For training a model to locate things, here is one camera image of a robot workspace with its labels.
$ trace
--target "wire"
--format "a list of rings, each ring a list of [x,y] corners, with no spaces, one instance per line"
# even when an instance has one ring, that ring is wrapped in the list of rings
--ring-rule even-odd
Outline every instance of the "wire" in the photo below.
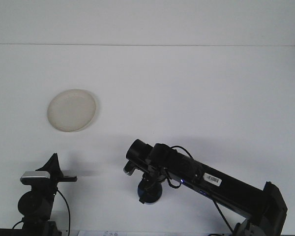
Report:
[[[65,201],[65,204],[67,205],[68,208],[68,215],[69,215],[69,227],[68,227],[68,236],[70,236],[70,228],[71,228],[71,214],[70,214],[70,209],[69,209],[69,204],[66,200],[66,198],[64,197],[64,195],[57,189],[57,192],[59,192],[59,194],[62,196],[62,198]]]
[[[14,229],[18,224],[21,224],[23,222],[23,220],[19,221],[18,223],[16,223],[15,225],[13,225],[12,229]]]
[[[189,156],[192,160],[194,160],[193,157],[192,157],[192,155],[191,155],[191,154],[187,151],[187,149],[185,149],[184,147],[182,147],[182,146],[178,146],[178,145],[175,145],[175,146],[172,146],[171,148],[180,148],[180,149],[184,150],[184,151],[188,154],[188,156]]]
[[[176,146],[172,146],[171,148],[180,148],[180,149],[184,150],[184,151],[188,154],[188,156],[194,161],[192,155],[191,155],[191,154],[187,151],[187,149],[185,149],[184,147],[181,147],[181,146],[176,145]],[[228,228],[231,230],[231,232],[233,233],[234,231],[233,231],[232,227],[230,226],[230,224],[229,224],[228,221],[226,220],[225,216],[223,215],[223,213],[222,213],[220,207],[219,207],[218,204],[216,203],[216,200],[213,198],[213,196],[212,196],[212,194],[211,194],[211,191],[209,191],[209,195],[210,195],[210,197],[211,197],[211,199],[212,199],[214,205],[216,206],[218,212],[220,213],[221,217],[222,217],[223,220],[225,221],[227,227],[228,227]],[[209,234],[208,236],[221,236],[221,235],[219,235],[219,234]]]
[[[222,211],[221,211],[220,207],[219,207],[219,206],[218,206],[218,204],[216,203],[216,200],[215,200],[215,199],[212,197],[212,195],[211,195],[211,194],[209,194],[209,195],[211,196],[211,199],[212,199],[212,201],[213,201],[214,205],[216,206],[216,208],[217,208],[218,212],[220,213],[221,217],[222,217],[222,218],[223,218],[223,220],[225,221],[225,223],[226,223],[227,227],[230,229],[230,231],[231,231],[232,233],[234,233],[234,231],[233,231],[232,227],[230,226],[230,224],[229,224],[229,223],[228,223],[228,221],[226,220],[225,216],[223,215],[223,213],[222,213]]]
[[[208,236],[224,236],[224,234],[209,234]]]

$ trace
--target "white label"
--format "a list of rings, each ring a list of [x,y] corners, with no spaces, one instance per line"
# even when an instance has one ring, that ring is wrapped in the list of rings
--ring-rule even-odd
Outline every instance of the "white label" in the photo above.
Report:
[[[220,186],[221,185],[221,182],[222,180],[220,178],[217,178],[215,176],[212,176],[212,175],[209,175],[208,173],[205,173],[203,175],[203,178],[205,181],[211,183],[211,184],[214,184],[216,186]]]

